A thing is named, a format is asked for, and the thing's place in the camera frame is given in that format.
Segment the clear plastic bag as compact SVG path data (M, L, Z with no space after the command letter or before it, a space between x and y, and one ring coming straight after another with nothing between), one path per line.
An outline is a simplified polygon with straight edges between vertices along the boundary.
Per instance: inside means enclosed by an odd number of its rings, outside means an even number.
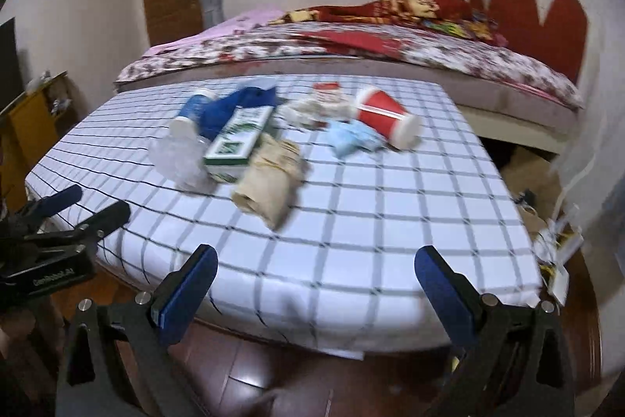
M207 147L201 138L176 138L167 135L150 144L148 157L156 170L173 181L178 189L205 194L211 192L215 184L204 164Z

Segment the green white milk carton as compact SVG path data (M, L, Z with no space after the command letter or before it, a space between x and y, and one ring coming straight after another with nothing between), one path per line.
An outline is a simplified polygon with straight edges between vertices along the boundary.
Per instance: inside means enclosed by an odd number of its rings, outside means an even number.
M259 140L271 125L274 111L274 106L234 110L204 153L204 166L213 180L234 183L244 175Z

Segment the dark blue cloth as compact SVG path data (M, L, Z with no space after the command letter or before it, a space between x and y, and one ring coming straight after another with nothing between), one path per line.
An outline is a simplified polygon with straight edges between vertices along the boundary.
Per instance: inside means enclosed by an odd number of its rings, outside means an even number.
M229 96L212 101L202 108L198 125L199 136L208 140L215 139L238 107L255 108L263 106L277 106L277 87L249 86L238 89Z

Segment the beige paper bag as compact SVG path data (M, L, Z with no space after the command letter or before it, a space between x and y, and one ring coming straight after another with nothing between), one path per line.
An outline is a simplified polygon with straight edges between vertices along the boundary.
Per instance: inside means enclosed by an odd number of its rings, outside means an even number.
M231 199L241 211L259 217L274 231L284 221L303 176L299 145L263 134Z

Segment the white tissue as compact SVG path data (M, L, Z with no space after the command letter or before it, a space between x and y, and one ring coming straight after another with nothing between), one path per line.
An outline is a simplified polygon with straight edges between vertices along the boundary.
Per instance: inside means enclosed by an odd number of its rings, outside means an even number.
M314 99L289 101L279 107L279 114L292 126L322 129L329 124L323 106Z

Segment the red paper cup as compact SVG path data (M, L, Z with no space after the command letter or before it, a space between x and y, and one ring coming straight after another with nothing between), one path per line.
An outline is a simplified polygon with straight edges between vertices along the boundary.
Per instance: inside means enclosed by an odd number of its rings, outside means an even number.
M376 130L396 150L413 150L421 136L421 118L374 86L356 94L355 119Z

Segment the red white small carton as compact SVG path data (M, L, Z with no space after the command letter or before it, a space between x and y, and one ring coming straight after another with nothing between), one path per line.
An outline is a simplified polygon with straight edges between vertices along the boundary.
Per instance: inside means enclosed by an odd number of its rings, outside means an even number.
M312 86L314 112L322 121L348 121L352 118L353 100L338 82L318 82Z

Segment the light blue glove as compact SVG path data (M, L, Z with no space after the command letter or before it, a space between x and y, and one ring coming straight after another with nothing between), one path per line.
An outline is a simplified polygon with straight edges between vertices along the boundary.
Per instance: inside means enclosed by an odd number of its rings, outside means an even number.
M377 151L386 144L386 139L372 127L357 121L332 121L326 131L329 145L339 159L348 157L357 150Z

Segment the blue patterned paper cup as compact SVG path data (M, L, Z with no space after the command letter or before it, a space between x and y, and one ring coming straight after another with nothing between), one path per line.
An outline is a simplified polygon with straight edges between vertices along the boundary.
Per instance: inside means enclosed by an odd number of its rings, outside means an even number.
M206 88L195 89L186 100L168 128L177 139L195 139L200 135L200 121L205 109L218 99L216 93Z

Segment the blue plastic cup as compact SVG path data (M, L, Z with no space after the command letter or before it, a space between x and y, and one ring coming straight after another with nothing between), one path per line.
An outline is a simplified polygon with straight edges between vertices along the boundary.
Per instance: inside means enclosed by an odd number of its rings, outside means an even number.
M257 88L263 90L274 89L277 87L278 81L273 75L255 75L251 78L246 78L241 84L238 85L239 89L245 88Z

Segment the yellow side cabinet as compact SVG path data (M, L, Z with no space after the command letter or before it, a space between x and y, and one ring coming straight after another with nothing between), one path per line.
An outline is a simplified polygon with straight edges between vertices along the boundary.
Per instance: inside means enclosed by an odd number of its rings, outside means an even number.
M9 212L28 201L25 178L79 121L68 72L21 96L1 113L1 197Z

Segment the white grid tablecloth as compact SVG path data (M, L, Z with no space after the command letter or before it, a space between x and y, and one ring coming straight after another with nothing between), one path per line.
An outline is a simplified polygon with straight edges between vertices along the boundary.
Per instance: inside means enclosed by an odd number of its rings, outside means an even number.
M219 268L200 317L256 338L357 353L446 344L413 268L427 245L479 292L535 304L542 281L529 234L444 89L401 78L339 82L348 93L374 85L399 100L421 118L420 143L341 160L324 132L284 127L305 177L276 229L241 212L228 184L186 193L150 162L149 147L195 92L193 82L117 94L50 149L25 186L34 197L82 188L82 200L53 218L59 229L126 201L129 223L98 245L97 259L142 290L211 245Z

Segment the pink blanket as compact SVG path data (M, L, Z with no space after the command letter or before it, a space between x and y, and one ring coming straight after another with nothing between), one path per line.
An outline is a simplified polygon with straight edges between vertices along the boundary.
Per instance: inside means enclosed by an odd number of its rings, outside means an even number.
M197 34L179 38L173 42L150 47L143 53L143 57L151 57L165 51L176 50L188 45L196 45L207 41L208 39L242 34L249 30L266 26L272 20L277 20L285 14L285 11L275 8L259 8L249 10Z

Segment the red heart headboard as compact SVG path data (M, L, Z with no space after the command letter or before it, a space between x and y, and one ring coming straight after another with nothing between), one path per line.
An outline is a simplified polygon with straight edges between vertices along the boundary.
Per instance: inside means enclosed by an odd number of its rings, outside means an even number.
M497 23L507 48L534 57L570 82L579 80L588 17L579 0L552 0L541 16L537 0L468 0Z

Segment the red patterned blanket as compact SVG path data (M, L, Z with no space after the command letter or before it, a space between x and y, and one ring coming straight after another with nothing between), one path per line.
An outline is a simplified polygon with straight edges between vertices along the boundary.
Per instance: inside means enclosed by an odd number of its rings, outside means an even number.
M374 0L363 5L318 5L289 11L271 23L367 23L428 30L496 47L507 39L497 23L467 0Z

